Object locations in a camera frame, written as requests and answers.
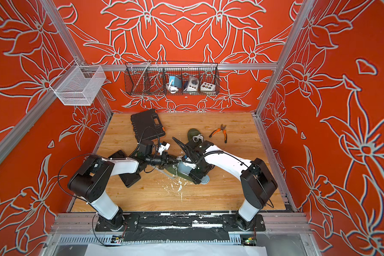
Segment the grey insole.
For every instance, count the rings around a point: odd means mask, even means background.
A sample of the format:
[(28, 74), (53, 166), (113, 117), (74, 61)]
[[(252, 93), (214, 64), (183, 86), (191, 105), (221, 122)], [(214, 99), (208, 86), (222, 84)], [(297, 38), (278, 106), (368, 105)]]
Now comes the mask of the grey insole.
[(193, 166), (192, 164), (186, 164), (184, 162), (180, 162), (178, 164), (178, 171), (182, 173), (184, 176), (186, 176), (186, 179), (187, 179), (187, 175), (189, 174), (190, 170), (194, 168), (192, 166)]

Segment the green canvas shoe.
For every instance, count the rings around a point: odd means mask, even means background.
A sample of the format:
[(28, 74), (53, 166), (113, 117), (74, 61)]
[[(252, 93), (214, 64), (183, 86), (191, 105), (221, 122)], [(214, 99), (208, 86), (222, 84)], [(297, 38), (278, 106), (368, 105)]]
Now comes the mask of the green canvas shoe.
[(204, 141), (204, 136), (197, 129), (189, 129), (187, 132), (187, 138), (189, 141), (193, 141), (194, 143), (202, 143)]
[(205, 183), (208, 181), (208, 177), (203, 172), (203, 169), (198, 168), (196, 164), (185, 164), (180, 162), (175, 165), (167, 165), (165, 170), (177, 177), (191, 181), (194, 184)]

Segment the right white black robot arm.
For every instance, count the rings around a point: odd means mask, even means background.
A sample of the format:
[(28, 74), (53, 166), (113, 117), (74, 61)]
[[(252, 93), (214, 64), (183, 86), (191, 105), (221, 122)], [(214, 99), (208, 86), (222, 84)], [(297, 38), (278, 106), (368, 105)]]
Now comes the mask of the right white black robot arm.
[(178, 166), (187, 169), (187, 176), (195, 184), (201, 184), (214, 167), (218, 167), (241, 182), (244, 202), (235, 215), (235, 226), (249, 230), (255, 225), (256, 215), (262, 210), (278, 189), (277, 182), (266, 163), (259, 158), (247, 160), (224, 151), (210, 141), (182, 143), (174, 142), (182, 149), (184, 156)]

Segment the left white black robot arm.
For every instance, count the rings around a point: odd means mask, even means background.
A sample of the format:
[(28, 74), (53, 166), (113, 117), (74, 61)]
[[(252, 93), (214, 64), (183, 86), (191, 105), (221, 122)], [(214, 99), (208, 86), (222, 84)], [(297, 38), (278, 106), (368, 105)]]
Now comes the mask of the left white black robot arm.
[(112, 231), (118, 231), (126, 224), (122, 209), (112, 201), (106, 192), (111, 177), (122, 176), (124, 181), (134, 183), (130, 175), (138, 175), (147, 166), (163, 170), (179, 163), (168, 154), (168, 143), (154, 144), (151, 140), (141, 139), (129, 156), (105, 158), (94, 153), (83, 154), (87, 159), (72, 175), (66, 194), (85, 201), (99, 215), (100, 221)]

